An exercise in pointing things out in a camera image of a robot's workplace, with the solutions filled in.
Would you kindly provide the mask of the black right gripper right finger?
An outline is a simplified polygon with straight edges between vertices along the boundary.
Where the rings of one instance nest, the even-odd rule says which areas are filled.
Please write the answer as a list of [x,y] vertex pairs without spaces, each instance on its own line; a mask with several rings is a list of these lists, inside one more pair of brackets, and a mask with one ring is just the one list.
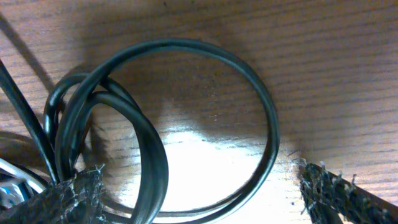
[[300,191],[304,211],[312,223],[377,223],[397,224],[397,206],[335,175],[309,163],[302,171]]

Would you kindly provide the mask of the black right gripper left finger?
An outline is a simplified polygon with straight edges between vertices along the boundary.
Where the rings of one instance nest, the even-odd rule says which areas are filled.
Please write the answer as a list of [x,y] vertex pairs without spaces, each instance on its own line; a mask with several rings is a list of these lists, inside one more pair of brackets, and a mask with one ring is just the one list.
[[103,166],[94,166],[1,212],[1,223],[103,223]]

